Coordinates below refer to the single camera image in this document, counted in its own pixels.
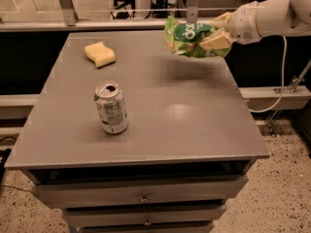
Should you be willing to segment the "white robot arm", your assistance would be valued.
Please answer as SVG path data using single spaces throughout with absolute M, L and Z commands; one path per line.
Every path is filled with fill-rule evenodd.
M 200 41 L 204 50 L 227 49 L 233 43 L 248 45 L 275 35 L 310 36 L 311 0 L 254 1 L 214 18 L 209 24 L 217 30 Z

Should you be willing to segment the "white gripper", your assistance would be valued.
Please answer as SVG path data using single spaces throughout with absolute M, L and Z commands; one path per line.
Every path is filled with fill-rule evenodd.
M 232 46 L 232 37 L 241 45 L 260 41 L 261 36 L 257 29 L 258 5 L 257 1 L 245 4 L 233 13 L 226 12 L 210 20 L 209 25 L 220 29 L 204 38 L 199 45 L 205 50 L 221 50 Z

